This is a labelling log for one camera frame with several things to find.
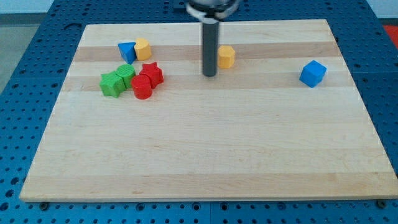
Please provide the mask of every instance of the red star block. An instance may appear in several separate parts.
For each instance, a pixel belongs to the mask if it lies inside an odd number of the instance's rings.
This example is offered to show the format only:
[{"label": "red star block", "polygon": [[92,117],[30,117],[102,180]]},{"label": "red star block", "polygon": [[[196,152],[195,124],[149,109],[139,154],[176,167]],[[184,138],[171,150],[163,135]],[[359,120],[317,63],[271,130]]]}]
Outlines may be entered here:
[{"label": "red star block", "polygon": [[149,77],[152,88],[156,88],[158,84],[161,84],[164,81],[162,70],[157,66],[156,62],[142,64],[142,71],[139,74]]},{"label": "red star block", "polygon": [[150,79],[146,75],[136,75],[131,80],[131,87],[136,98],[144,100],[152,95]]}]

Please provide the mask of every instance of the yellow block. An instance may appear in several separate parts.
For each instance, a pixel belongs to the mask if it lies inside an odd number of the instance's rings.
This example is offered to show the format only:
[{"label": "yellow block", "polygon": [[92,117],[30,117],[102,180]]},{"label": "yellow block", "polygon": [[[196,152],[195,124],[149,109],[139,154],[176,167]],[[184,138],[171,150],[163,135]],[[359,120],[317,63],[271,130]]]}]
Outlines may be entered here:
[{"label": "yellow block", "polygon": [[136,39],[134,50],[136,51],[137,60],[147,60],[150,58],[150,56],[152,56],[149,42],[144,38]]},{"label": "yellow block", "polygon": [[235,50],[229,45],[221,45],[218,48],[218,66],[231,68],[235,62]]}]

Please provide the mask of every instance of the blue cube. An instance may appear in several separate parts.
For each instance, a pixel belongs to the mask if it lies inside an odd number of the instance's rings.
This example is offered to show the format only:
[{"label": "blue cube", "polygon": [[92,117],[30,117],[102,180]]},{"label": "blue cube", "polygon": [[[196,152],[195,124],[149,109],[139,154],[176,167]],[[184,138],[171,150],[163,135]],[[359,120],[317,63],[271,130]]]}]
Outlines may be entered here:
[{"label": "blue cube", "polygon": [[300,81],[313,88],[320,83],[325,76],[326,67],[317,61],[312,61],[304,66],[301,72]]},{"label": "blue cube", "polygon": [[137,58],[136,51],[134,50],[135,44],[135,42],[118,44],[120,54],[123,60],[125,60],[128,64],[132,64]]}]

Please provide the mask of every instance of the wooden table surface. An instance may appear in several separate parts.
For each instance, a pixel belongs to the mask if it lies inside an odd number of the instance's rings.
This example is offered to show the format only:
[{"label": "wooden table surface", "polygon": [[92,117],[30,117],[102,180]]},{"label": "wooden table surface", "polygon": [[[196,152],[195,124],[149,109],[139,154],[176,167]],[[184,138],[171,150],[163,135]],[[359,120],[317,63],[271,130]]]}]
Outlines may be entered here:
[{"label": "wooden table surface", "polygon": [[[224,22],[236,62],[201,74],[200,25],[89,25],[21,192],[26,202],[396,198],[398,180],[325,20]],[[104,97],[117,44],[165,83]],[[311,89],[305,64],[328,68]],[[133,65],[139,72],[142,62]]]}]

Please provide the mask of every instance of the green star block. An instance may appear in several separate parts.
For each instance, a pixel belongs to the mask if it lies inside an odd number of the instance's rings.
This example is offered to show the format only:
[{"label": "green star block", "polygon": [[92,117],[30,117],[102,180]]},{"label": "green star block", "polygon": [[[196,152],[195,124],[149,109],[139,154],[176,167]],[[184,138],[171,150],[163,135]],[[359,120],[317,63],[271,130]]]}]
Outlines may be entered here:
[{"label": "green star block", "polygon": [[109,74],[102,74],[102,80],[99,83],[104,96],[119,97],[120,93],[126,90],[122,77],[118,76],[115,71]]},{"label": "green star block", "polygon": [[131,88],[131,79],[136,75],[134,67],[129,64],[120,65],[116,73],[123,78],[126,89]]}]

